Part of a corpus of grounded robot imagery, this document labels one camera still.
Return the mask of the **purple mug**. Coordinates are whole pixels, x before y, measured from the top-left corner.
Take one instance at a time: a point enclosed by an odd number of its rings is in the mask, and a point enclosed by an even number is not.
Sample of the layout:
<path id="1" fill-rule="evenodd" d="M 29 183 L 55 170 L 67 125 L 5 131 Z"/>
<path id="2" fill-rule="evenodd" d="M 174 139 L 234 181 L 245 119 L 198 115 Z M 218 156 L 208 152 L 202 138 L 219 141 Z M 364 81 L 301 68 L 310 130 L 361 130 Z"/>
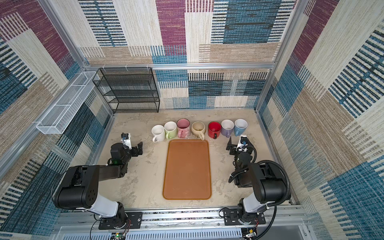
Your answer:
<path id="1" fill-rule="evenodd" d="M 223 120 L 221 127 L 221 134 L 226 138 L 229 138 L 234 130 L 235 124 L 231 120 Z"/>

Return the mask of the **blue mug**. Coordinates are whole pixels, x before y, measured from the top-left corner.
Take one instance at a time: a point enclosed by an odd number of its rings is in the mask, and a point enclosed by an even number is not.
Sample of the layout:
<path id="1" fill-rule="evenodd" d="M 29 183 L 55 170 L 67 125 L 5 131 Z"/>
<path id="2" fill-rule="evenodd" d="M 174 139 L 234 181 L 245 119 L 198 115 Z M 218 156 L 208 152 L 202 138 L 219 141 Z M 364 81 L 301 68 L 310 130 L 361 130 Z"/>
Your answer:
<path id="1" fill-rule="evenodd" d="M 248 127 L 248 122 L 244 119 L 237 119 L 235 121 L 234 133 L 235 136 L 242 135 Z"/>

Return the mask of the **red mug black handle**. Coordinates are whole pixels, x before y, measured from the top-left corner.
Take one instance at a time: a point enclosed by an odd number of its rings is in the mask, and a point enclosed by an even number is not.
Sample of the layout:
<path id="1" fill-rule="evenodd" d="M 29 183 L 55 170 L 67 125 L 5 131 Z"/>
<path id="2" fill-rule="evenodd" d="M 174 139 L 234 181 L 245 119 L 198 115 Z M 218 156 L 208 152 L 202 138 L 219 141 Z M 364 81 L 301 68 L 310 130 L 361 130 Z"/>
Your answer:
<path id="1" fill-rule="evenodd" d="M 208 136 L 217 139 L 221 133 L 222 126 L 219 122 L 210 122 L 208 124 Z"/>

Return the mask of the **white mug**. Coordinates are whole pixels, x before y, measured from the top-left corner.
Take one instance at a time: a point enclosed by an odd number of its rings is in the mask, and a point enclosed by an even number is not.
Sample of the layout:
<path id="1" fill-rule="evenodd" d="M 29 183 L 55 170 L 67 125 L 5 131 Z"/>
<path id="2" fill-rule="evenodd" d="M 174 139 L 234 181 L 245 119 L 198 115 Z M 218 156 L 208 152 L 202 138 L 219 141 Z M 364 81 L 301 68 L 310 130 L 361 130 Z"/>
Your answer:
<path id="1" fill-rule="evenodd" d="M 153 142 L 162 142 L 166 138 L 165 128 L 162 125 L 156 125 L 152 128 Z"/>

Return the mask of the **cream marbled mug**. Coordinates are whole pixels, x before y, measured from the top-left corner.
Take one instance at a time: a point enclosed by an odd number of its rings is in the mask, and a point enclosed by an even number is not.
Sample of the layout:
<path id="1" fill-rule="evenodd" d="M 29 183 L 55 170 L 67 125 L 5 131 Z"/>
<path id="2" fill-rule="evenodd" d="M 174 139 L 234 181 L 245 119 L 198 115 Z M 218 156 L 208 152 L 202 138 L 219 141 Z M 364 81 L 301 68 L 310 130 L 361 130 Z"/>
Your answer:
<path id="1" fill-rule="evenodd" d="M 192 134 L 197 137 L 198 139 L 204 141 L 205 140 L 205 133 L 206 133 L 206 127 L 203 122 L 194 122 L 192 124 Z"/>

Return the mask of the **light green mug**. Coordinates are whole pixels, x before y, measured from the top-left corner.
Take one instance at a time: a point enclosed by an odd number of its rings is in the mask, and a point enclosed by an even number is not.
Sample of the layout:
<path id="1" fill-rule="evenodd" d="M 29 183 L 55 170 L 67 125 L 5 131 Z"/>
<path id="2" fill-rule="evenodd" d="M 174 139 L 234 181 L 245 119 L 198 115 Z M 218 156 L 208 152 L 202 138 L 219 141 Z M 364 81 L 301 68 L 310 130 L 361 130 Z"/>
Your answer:
<path id="1" fill-rule="evenodd" d="M 164 125 L 164 128 L 165 128 L 165 132 L 166 132 L 166 138 L 168 140 L 170 139 L 174 139 L 178 136 L 178 127 L 177 127 L 177 124 L 175 122 L 167 122 L 165 125 Z"/>

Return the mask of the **orange plastic tray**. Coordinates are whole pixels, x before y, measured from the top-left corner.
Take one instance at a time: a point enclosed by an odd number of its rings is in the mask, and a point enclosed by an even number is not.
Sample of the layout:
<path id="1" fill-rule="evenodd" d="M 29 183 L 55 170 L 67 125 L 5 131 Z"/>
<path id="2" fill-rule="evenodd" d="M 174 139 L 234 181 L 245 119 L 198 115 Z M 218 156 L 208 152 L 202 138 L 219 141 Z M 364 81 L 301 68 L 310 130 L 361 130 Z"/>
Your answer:
<path id="1" fill-rule="evenodd" d="M 169 142 L 163 197 L 208 200 L 212 196 L 209 143 L 177 139 Z"/>

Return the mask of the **pink ghost pattern mug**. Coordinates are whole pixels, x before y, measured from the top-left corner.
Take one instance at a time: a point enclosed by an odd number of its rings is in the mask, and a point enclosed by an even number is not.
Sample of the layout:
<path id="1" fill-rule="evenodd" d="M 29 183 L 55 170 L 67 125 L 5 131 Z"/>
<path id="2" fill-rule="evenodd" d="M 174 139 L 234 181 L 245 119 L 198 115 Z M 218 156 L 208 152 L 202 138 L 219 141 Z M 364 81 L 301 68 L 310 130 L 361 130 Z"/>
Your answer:
<path id="1" fill-rule="evenodd" d="M 186 139 L 190 136 L 190 121 L 188 119 L 179 119 L 177 121 L 178 138 Z"/>

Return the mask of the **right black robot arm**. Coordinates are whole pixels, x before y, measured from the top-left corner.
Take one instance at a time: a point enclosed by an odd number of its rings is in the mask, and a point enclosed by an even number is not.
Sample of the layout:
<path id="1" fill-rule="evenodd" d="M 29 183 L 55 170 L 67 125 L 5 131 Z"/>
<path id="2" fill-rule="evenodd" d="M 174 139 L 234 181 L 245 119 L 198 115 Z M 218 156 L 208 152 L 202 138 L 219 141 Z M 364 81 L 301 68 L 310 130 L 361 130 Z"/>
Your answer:
<path id="1" fill-rule="evenodd" d="M 270 160 L 257 162 L 256 149 L 247 144 L 235 146 L 229 143 L 226 150 L 234 156 L 235 171 L 230 174 L 229 183 L 238 188 L 252 188 L 253 192 L 242 198 L 235 212 L 228 211 L 232 221 L 248 225 L 264 223 L 263 213 L 269 207 L 276 207 L 291 198 L 291 184 L 285 169 Z"/>

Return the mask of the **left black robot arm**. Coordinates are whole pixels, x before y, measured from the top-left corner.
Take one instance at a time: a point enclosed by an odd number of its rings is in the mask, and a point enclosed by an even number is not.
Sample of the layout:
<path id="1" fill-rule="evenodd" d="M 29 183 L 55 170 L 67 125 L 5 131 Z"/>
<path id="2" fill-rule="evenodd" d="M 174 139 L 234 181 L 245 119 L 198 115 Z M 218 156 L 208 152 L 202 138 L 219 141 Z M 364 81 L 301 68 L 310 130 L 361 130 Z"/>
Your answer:
<path id="1" fill-rule="evenodd" d="M 143 142 L 129 148 L 123 143 L 111 146 L 111 158 L 106 165 L 70 167 L 53 192 L 53 202 L 64 210 L 83 210 L 101 217 L 99 229 L 121 229 L 129 219 L 120 202 L 99 194 L 99 182 L 123 178 L 133 157 L 143 154 Z"/>

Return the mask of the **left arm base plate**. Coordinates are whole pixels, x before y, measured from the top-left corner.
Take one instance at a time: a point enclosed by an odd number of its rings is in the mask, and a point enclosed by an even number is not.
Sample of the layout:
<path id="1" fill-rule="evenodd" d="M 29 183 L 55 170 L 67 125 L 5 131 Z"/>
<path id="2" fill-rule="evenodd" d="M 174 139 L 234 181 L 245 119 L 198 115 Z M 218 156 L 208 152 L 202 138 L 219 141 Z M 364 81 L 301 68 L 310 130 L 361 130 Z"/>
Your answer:
<path id="1" fill-rule="evenodd" d="M 99 230 L 128 230 L 139 229 L 142 223 L 142 212 L 119 213 L 111 218 L 101 218 Z"/>

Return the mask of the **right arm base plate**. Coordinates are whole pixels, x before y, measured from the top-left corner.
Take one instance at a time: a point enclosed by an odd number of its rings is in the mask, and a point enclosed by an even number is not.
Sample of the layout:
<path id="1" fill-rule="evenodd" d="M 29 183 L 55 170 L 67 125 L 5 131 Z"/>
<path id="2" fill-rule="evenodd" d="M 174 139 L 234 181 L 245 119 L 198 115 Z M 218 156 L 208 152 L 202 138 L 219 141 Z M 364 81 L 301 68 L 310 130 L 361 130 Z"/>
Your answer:
<path id="1" fill-rule="evenodd" d="M 224 219 L 226 226 L 266 224 L 262 214 L 239 212 L 238 209 L 222 208 L 219 216 Z"/>

